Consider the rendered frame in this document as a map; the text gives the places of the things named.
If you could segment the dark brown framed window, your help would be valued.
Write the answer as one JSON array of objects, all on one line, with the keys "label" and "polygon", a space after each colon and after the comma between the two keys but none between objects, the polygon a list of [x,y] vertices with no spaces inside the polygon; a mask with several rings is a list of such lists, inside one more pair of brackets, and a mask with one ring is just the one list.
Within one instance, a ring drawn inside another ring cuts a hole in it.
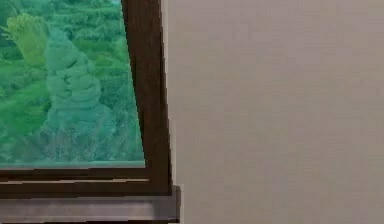
[{"label": "dark brown framed window", "polygon": [[174,224],[161,0],[0,0],[0,224]]}]

